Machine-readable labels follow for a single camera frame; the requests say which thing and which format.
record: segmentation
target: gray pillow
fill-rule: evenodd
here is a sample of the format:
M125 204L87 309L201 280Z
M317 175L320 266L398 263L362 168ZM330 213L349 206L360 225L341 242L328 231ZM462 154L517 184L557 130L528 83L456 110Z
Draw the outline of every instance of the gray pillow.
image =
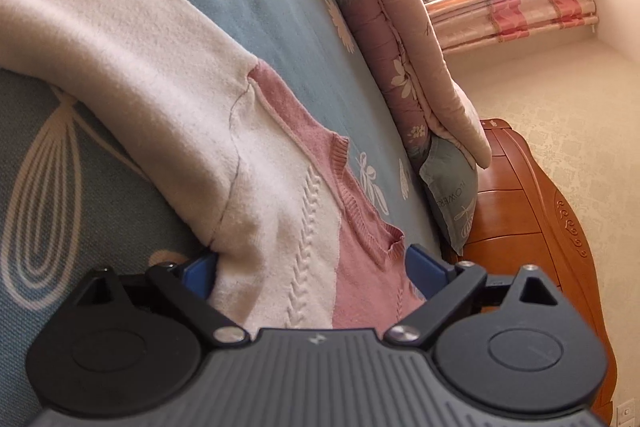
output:
M451 142L433 135L420 167L431 212L451 248L462 255L478 199L478 172Z

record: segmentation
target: pillow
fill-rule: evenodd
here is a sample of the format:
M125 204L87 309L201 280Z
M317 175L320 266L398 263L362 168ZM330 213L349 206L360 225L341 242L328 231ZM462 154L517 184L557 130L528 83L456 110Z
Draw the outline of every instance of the pillow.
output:
M429 130L486 168L491 147L471 102L453 82L423 0L337 0L393 115L412 166Z
M451 248L462 255L478 199L478 172L451 142L433 135L420 167L431 212Z

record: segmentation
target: sweater sleeve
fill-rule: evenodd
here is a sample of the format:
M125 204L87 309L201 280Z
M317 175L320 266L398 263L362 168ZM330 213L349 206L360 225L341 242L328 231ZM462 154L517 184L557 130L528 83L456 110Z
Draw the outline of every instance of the sweater sleeve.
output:
M186 0L0 0L0 28L0 67L84 102L210 244L257 59Z

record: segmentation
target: flower print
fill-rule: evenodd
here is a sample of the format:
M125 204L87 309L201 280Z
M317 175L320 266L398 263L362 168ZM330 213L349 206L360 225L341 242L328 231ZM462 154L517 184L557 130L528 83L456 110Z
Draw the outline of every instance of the flower print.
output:
M342 18L342 13L340 13L340 10L333 0L324 0L324 2L329 10L329 15L334 22L334 26L338 29L338 36L340 37L342 44L344 44L344 47L347 48L348 52L353 53L355 51L353 39L351 39L349 28L347 28L347 24Z
M409 181L407 181L406 170L402 165L402 159L399 158L400 163L400 190L402 191L402 199L406 200L409 197Z
M415 125L414 127L412 127L411 133L409 133L409 136L413 138L420 138L424 136L424 133L425 133L425 130L423 125Z
M385 216L388 216L389 209L388 206L386 206L385 195L382 193L382 190L380 190L380 187L374 183L377 174L371 165L367 165L367 153L360 153L358 163L360 164L360 185L362 185L364 193L373 206L378 206L380 211L385 214Z
M418 97L415 94L414 83L411 80L411 75L405 70L399 57L394 59L394 67L398 74L391 79L391 85L396 87L402 86L402 98L406 98L411 94L412 97L414 97L414 100L417 100Z

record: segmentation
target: curtain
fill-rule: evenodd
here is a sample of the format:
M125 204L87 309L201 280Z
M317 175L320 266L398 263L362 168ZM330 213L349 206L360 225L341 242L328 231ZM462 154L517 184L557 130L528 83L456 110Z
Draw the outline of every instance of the curtain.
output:
M426 6L445 55L598 22L593 0L437 0Z

